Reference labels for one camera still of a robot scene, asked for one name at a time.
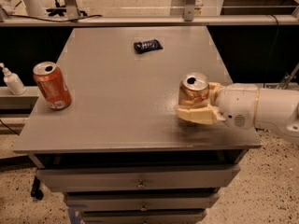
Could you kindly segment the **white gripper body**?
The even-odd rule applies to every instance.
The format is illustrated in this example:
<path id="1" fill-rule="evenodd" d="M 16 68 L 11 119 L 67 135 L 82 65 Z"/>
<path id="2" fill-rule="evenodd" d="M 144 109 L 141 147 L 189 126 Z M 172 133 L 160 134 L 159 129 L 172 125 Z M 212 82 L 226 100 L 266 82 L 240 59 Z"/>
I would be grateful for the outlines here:
<path id="1" fill-rule="evenodd" d="M 235 83 L 220 91 L 216 106 L 225 125 L 250 129 L 253 126 L 258 99 L 259 89 L 256 85 Z"/>

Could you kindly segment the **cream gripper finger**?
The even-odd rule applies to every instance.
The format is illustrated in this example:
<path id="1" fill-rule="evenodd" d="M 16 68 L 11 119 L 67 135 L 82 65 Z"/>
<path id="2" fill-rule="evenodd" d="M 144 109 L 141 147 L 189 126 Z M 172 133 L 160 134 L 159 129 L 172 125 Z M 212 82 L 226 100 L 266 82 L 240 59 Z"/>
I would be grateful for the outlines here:
<path id="1" fill-rule="evenodd" d="M 216 103 L 216 99 L 220 93 L 220 91 L 224 88 L 223 85 L 217 82 L 210 82 L 209 83 L 209 94 L 208 99 L 209 102 L 214 105 Z"/>
<path id="2" fill-rule="evenodd" d="M 211 125 L 218 121 L 226 121 L 220 110 L 214 105 L 191 108 L 190 106 L 175 106 L 176 115 L 185 121 L 197 124 Z"/>

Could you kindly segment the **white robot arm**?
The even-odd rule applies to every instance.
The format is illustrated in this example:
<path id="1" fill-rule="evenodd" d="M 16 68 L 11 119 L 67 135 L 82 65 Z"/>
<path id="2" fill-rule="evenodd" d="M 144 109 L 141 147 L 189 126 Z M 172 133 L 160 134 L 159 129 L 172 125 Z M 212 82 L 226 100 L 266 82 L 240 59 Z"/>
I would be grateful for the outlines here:
<path id="1" fill-rule="evenodd" d="M 211 83 L 212 98 L 175 108 L 180 119 L 199 124 L 223 122 L 239 129 L 264 129 L 299 145 L 299 91 L 258 88 L 254 84 L 222 87 Z"/>

